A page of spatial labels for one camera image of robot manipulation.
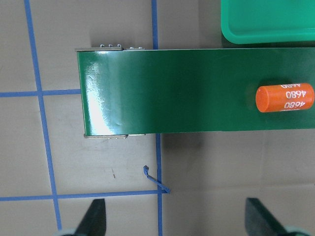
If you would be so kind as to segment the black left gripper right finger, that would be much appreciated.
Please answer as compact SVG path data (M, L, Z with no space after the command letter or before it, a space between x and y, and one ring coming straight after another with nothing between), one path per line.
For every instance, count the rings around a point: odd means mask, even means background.
M284 227L258 198L246 198L245 230L248 236L307 236L304 230Z

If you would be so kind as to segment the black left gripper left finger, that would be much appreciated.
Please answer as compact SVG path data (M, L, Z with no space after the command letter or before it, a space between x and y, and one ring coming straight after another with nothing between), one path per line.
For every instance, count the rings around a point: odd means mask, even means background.
M106 207L104 199L94 199L75 230L76 236L104 236L106 234Z

